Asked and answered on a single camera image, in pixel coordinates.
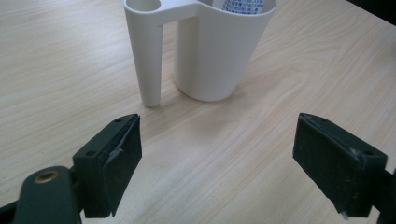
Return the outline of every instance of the dark background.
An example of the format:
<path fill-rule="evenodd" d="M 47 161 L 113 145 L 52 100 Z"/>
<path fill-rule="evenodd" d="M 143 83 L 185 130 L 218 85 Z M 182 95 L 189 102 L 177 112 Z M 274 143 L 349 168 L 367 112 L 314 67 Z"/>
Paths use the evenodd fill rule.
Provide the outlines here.
<path fill-rule="evenodd" d="M 347 0 L 381 18 L 396 25 L 396 0 Z"/>

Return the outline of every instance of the white plastic cup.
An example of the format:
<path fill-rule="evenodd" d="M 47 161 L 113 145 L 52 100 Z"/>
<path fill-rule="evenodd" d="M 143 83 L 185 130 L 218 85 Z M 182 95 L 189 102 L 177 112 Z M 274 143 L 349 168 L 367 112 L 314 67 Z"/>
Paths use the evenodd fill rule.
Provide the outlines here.
<path fill-rule="evenodd" d="M 196 0 L 124 0 L 143 103 L 161 99 L 163 24 L 178 21 L 174 78 L 181 91 L 206 102 L 235 90 L 276 8 L 260 14 L 227 12 Z"/>

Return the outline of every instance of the cup handle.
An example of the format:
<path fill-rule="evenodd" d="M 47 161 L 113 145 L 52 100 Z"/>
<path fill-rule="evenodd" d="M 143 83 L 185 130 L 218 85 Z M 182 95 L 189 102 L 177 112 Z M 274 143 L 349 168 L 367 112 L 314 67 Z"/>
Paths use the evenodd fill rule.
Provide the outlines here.
<path fill-rule="evenodd" d="M 161 101 L 163 24 L 196 16 L 199 5 L 195 0 L 165 0 L 159 5 L 155 1 L 124 0 L 140 94 L 146 106 Z"/>

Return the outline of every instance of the table surface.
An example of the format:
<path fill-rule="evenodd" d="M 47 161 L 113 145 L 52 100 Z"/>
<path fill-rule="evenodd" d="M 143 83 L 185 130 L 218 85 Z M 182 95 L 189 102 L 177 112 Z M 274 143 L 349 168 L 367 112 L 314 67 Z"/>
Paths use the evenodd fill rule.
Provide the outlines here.
<path fill-rule="evenodd" d="M 172 79 L 142 105 L 121 1 L 0 2 L 0 205 L 111 120 L 141 116 L 143 158 L 117 215 L 84 223 L 344 220 L 292 158 L 300 112 L 329 119 L 396 167 L 396 27 L 345 0 L 281 0 L 233 95 L 195 101 Z"/>

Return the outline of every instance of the light wood grain surface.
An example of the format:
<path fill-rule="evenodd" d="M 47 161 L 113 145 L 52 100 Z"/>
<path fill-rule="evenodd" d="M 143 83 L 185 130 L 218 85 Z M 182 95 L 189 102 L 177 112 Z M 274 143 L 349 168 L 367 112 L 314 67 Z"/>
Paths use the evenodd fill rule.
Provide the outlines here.
<path fill-rule="evenodd" d="M 306 112 L 387 153 L 393 172 L 395 26 L 344 0 L 280 0 L 237 90 L 216 103 L 175 86 L 174 31 L 162 104 L 146 108 L 121 1 L 0 1 L 0 205 L 138 113 L 143 158 L 119 211 L 84 223 L 375 223 L 375 209 L 344 220 L 291 156 Z"/>

